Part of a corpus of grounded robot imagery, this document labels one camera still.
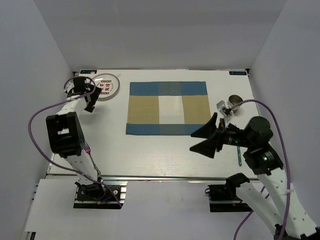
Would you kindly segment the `white plate with red print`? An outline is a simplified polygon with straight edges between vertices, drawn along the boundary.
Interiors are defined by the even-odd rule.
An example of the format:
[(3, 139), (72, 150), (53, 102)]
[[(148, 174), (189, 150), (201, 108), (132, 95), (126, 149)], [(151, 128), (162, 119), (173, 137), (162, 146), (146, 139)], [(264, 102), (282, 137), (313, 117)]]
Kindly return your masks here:
[(93, 77), (96, 86), (101, 89), (98, 100), (107, 101), (115, 97), (120, 90), (120, 80), (111, 73), (102, 73)]

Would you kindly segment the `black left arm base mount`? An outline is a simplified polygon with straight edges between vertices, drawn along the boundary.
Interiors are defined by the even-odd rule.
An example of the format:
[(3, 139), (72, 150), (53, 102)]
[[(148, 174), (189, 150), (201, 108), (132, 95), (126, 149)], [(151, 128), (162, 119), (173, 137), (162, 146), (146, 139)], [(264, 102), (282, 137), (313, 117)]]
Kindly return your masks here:
[(74, 197), (74, 209), (120, 210), (124, 204), (126, 187), (109, 185), (112, 193), (98, 184), (77, 185)]

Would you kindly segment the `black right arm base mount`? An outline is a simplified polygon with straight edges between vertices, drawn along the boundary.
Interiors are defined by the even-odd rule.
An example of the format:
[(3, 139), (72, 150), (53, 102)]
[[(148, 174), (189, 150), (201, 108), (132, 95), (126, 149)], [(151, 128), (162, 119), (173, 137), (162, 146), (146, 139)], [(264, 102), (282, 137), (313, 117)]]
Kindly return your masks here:
[(204, 193), (208, 196), (211, 213), (244, 213), (252, 210), (236, 196), (234, 190), (227, 189), (225, 184), (208, 185)]

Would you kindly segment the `blue tan white cloth napkin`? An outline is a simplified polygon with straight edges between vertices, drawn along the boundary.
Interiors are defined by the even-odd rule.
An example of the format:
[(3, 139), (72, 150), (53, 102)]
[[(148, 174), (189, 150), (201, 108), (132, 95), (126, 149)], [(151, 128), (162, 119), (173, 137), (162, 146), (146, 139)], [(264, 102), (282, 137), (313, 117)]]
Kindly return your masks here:
[(189, 136), (210, 118), (204, 81), (130, 83), (127, 135)]

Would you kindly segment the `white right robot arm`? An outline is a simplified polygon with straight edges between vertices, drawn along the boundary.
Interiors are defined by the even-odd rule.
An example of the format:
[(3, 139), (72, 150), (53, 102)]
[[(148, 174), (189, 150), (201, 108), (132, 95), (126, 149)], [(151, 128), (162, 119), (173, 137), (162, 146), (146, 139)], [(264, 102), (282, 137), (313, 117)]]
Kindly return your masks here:
[(193, 138), (204, 140), (190, 147), (190, 151), (214, 158), (223, 145), (246, 148), (244, 160), (274, 204), (270, 204), (243, 173), (226, 179), (226, 195), (233, 200), (243, 200), (264, 222), (275, 240), (318, 240), (319, 226), (301, 205), (293, 185), (288, 183), (289, 175), (281, 158), (269, 143), (273, 136), (269, 121), (254, 116), (244, 129), (239, 129), (231, 123), (225, 124), (224, 119), (216, 125), (217, 116), (214, 113), (209, 122), (191, 134)]

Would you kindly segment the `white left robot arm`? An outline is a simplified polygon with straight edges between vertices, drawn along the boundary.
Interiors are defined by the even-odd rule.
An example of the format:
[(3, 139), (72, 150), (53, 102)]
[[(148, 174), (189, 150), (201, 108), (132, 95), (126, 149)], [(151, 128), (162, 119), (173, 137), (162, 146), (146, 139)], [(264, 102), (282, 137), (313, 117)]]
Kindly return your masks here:
[(46, 117), (46, 127), (52, 152), (65, 159), (77, 171), (78, 189), (99, 200), (106, 187), (100, 184), (100, 173), (86, 150), (86, 140), (79, 121), (83, 111), (93, 112), (101, 89), (91, 78), (77, 76), (65, 84), (68, 103), (55, 115)]

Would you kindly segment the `brown metal cup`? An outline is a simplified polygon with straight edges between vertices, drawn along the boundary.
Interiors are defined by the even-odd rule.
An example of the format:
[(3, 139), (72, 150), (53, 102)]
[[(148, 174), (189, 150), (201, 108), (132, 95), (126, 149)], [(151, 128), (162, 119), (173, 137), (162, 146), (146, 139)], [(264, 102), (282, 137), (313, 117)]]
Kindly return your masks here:
[(233, 94), (229, 96), (226, 105), (229, 109), (231, 109), (233, 115), (237, 113), (238, 109), (240, 108), (238, 104), (242, 101), (243, 99), (239, 95)]

